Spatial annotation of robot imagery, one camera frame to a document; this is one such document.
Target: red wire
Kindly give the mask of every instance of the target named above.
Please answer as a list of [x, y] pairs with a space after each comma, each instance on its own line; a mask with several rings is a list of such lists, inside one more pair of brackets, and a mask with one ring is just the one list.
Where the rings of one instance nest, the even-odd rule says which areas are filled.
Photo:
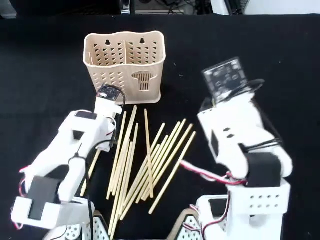
[[21, 171], [25, 170], [27, 167], [29, 167], [29, 165], [28, 165], [28, 166], [24, 166], [23, 168], [21, 168], [21, 169], [19, 170], [19, 173], [20, 173]]
[[22, 184], [24, 183], [26, 179], [25, 178], [22, 178], [19, 182], [19, 194], [20, 194], [20, 197], [25, 197], [26, 195], [23, 193], [23, 190], [22, 190]]
[[192, 167], [190, 167], [188, 165], [185, 165], [183, 161], [180, 164], [185, 169], [187, 169], [187, 170], [189, 170], [191, 172], [194, 172], [194, 173], [197, 173], [197, 174], [200, 174], [200, 175], [204, 175], [207, 178], [214, 179], [217, 182], [223, 183], [223, 184], [226, 184], [226, 185], [240, 185], [240, 184], [244, 184], [244, 183], [247, 182], [246, 180], [237, 180], [237, 181], [223, 180], [223, 179], [221, 179], [222, 177], [221, 178], [217, 178], [217, 177], [213, 176], [213, 174], [210, 175], [209, 173], [207, 173], [207, 171], [205, 171], [203, 169], [195, 169], [195, 168], [192, 168]]
[[205, 233], [206, 233], [206, 229], [214, 224], [218, 224], [221, 223], [228, 215], [228, 211], [229, 211], [229, 206], [230, 206], [230, 192], [228, 191], [228, 198], [226, 201], [226, 206], [225, 206], [225, 210], [223, 215], [218, 219], [218, 220], [214, 220], [212, 222], [207, 223], [206, 225], [204, 225], [204, 227], [202, 228], [202, 239], [205, 240]]

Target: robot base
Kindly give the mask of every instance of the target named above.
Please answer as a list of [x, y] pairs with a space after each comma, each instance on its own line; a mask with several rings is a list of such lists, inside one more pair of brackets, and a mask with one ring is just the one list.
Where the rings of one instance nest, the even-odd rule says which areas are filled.
[[[90, 223], [57, 227], [51, 230], [43, 240], [52, 239], [91, 240]], [[93, 216], [93, 240], [110, 240], [105, 220], [98, 211], [96, 211]]]

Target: wooden chopstick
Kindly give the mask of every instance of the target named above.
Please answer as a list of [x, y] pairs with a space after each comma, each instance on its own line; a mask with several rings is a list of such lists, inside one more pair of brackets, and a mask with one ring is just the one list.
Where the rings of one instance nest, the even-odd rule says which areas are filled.
[[183, 160], [183, 158], [185, 157], [185, 154], [186, 154], [186, 152], [187, 152], [187, 150], [188, 150], [188, 148], [189, 148], [189, 146], [190, 146], [191, 142], [193, 141], [193, 139], [194, 139], [195, 135], [196, 135], [196, 132], [194, 131], [194, 132], [192, 133], [191, 137], [189, 138], [188, 142], [186, 143], [186, 145], [185, 145], [184, 149], [182, 150], [182, 153], [181, 153], [181, 155], [180, 155], [180, 157], [179, 157], [178, 161], [176, 162], [176, 164], [175, 164], [175, 166], [174, 166], [174, 168], [173, 168], [173, 170], [172, 170], [172, 172], [171, 172], [170, 176], [169, 176], [169, 177], [168, 177], [168, 179], [166, 180], [166, 182], [165, 182], [165, 184], [164, 184], [163, 188], [161, 189], [161, 191], [160, 191], [159, 195], [156, 197], [156, 199], [155, 199], [155, 201], [154, 201], [153, 205], [151, 206], [151, 208], [150, 208], [150, 210], [149, 210], [149, 214], [152, 214], [152, 213], [154, 212], [154, 210], [155, 210], [156, 206], [158, 205], [158, 203], [159, 203], [159, 201], [160, 201], [161, 197], [162, 197], [162, 196], [163, 196], [163, 194], [165, 193], [165, 191], [166, 191], [166, 189], [167, 189], [168, 185], [170, 184], [171, 180], [173, 179], [173, 177], [174, 177], [175, 173], [177, 172], [178, 167], [180, 166], [181, 161], [182, 161], [182, 160]]

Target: black cloth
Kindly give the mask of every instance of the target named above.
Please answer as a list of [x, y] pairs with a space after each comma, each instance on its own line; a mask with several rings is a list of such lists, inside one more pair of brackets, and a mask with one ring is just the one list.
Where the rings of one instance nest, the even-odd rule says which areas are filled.
[[[208, 96], [201, 70], [239, 56], [248, 79], [265, 79], [256, 101], [284, 139], [294, 170], [287, 180], [291, 196], [283, 239], [319, 239], [319, 56], [320, 16], [104, 16], [0, 21], [1, 239], [40, 239], [45, 230], [15, 231], [10, 207], [22, 177], [18, 170], [35, 159], [57, 134], [70, 111], [92, 110], [95, 91], [83, 63], [84, 38], [90, 33], [161, 31], [165, 36], [159, 103], [139, 105], [140, 123], [132, 179], [146, 155], [143, 109], [148, 109], [150, 137], [162, 122], [171, 132], [183, 118], [197, 131], [185, 158], [218, 174], [197, 119]], [[106, 199], [115, 149], [102, 153], [90, 194], [109, 224], [113, 200]], [[155, 188], [157, 195], [169, 175]], [[134, 204], [115, 236], [164, 239], [181, 211], [202, 195], [225, 194], [180, 168], [152, 215], [152, 200]]]

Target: cable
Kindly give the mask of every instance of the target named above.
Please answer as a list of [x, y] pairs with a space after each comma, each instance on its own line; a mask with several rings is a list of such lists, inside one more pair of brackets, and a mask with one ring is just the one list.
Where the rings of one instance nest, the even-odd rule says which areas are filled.
[[191, 226], [190, 224], [188, 223], [182, 223], [182, 226], [185, 228], [185, 229], [188, 229], [189, 231], [191, 232], [201, 232], [201, 228], [196, 228], [194, 226]]
[[209, 179], [213, 179], [213, 180], [216, 180], [217, 182], [219, 183], [222, 183], [222, 184], [226, 184], [226, 185], [240, 185], [240, 184], [244, 184], [247, 182], [247, 180], [245, 179], [241, 179], [241, 180], [236, 180], [236, 181], [233, 181], [233, 180], [227, 180], [225, 179], [226, 176], [219, 176], [217, 174], [214, 174], [212, 172], [209, 172], [207, 170], [204, 170], [202, 168], [199, 168], [199, 167], [196, 167], [194, 165], [192, 165], [191, 163], [185, 161], [185, 160], [182, 160], [180, 165], [182, 167], [184, 167], [186, 170], [188, 171], [191, 171], [191, 172], [194, 172], [196, 174], [199, 174], [201, 176], [205, 176]]
[[17, 229], [18, 231], [21, 230], [24, 227], [23, 224], [16, 223], [14, 221], [13, 221], [13, 225], [15, 226], [15, 229]]
[[284, 146], [285, 142], [284, 142], [283, 138], [281, 137], [281, 135], [278, 132], [278, 130], [276, 129], [276, 127], [272, 124], [272, 122], [268, 118], [267, 114], [261, 109], [261, 107], [258, 105], [258, 103], [254, 99], [252, 99], [251, 102], [254, 104], [256, 109], [258, 109], [262, 120], [267, 124], [267, 126], [269, 128], [271, 128], [271, 130], [273, 131], [274, 135], [276, 135], [276, 137], [281, 140], [281, 146]]
[[226, 201], [226, 206], [225, 206], [225, 210], [224, 210], [224, 213], [223, 215], [217, 219], [217, 220], [214, 220], [212, 222], [209, 222], [207, 223], [206, 225], [204, 225], [204, 227], [202, 227], [202, 239], [205, 240], [206, 239], [206, 236], [205, 236], [205, 233], [206, 233], [206, 229], [214, 224], [218, 224], [218, 223], [221, 223], [228, 215], [228, 211], [229, 211], [229, 206], [230, 206], [230, 198], [231, 198], [231, 195], [230, 195], [230, 192], [228, 191], [228, 198], [227, 198], [227, 201]]
[[252, 146], [245, 146], [245, 150], [246, 151], [250, 151], [250, 150], [256, 150], [256, 149], [261, 149], [261, 148], [269, 148], [269, 147], [273, 147], [273, 146], [278, 146], [281, 144], [281, 140], [278, 138], [274, 138], [272, 140], [268, 140], [268, 141], [264, 141], [261, 143], [258, 143], [256, 145], [252, 145]]
[[229, 93], [229, 95], [226, 96], [222, 100], [222, 102], [227, 102], [227, 101], [231, 100], [233, 97], [236, 97], [236, 96], [244, 94], [244, 93], [248, 93], [248, 92], [254, 93], [259, 88], [261, 88], [264, 83], [265, 83], [265, 80], [263, 80], [263, 79], [255, 79], [255, 80], [248, 81], [246, 84], [240, 85], [240, 86], [236, 87], [235, 89], [233, 89]]
[[68, 230], [68, 227], [66, 226], [66, 227], [65, 227], [65, 231], [64, 231], [64, 233], [63, 233], [61, 236], [58, 236], [58, 237], [55, 237], [55, 238], [51, 238], [50, 240], [57, 240], [57, 239], [61, 238], [63, 235], [66, 234], [67, 230]]
[[117, 91], [119, 91], [122, 95], [122, 104], [121, 104], [121, 108], [123, 109], [124, 106], [126, 105], [126, 95], [125, 93], [120, 89], [120, 87], [117, 86], [112, 86], [112, 85], [108, 85], [108, 84], [104, 84], [102, 87], [99, 88], [99, 90], [97, 91], [97, 95], [100, 97], [100, 93], [102, 90], [104, 89], [115, 89]]
[[117, 121], [113, 117], [110, 117], [110, 116], [107, 116], [106, 118], [110, 119], [112, 121], [113, 125], [114, 125], [113, 130], [106, 134], [107, 136], [109, 136], [110, 134], [112, 134], [117, 129]]
[[26, 178], [23, 177], [19, 182], [19, 189], [18, 190], [19, 190], [20, 197], [25, 197], [26, 196], [26, 194], [23, 193], [23, 187], [22, 187], [22, 184], [24, 184], [25, 181], [26, 181]]
[[93, 145], [93, 147], [90, 149], [87, 157], [83, 157], [83, 156], [79, 156], [79, 149], [81, 148], [81, 146], [79, 147], [78, 151], [74, 154], [73, 157], [71, 157], [68, 160], [68, 165], [70, 163], [70, 161], [72, 159], [83, 159], [85, 161], [85, 180], [86, 180], [86, 199], [88, 201], [88, 208], [89, 208], [89, 219], [90, 219], [90, 230], [91, 230], [91, 239], [94, 239], [94, 223], [93, 223], [93, 214], [92, 214], [92, 209], [91, 209], [91, 200], [90, 200], [90, 195], [89, 195], [89, 188], [90, 188], [90, 182], [89, 182], [89, 161], [88, 158], [89, 156], [91, 156], [94, 151], [96, 150], [96, 148], [100, 145], [100, 144], [104, 144], [104, 143], [114, 143], [115, 141], [112, 139], [107, 139], [107, 140], [102, 140], [97, 142], [95, 145]]

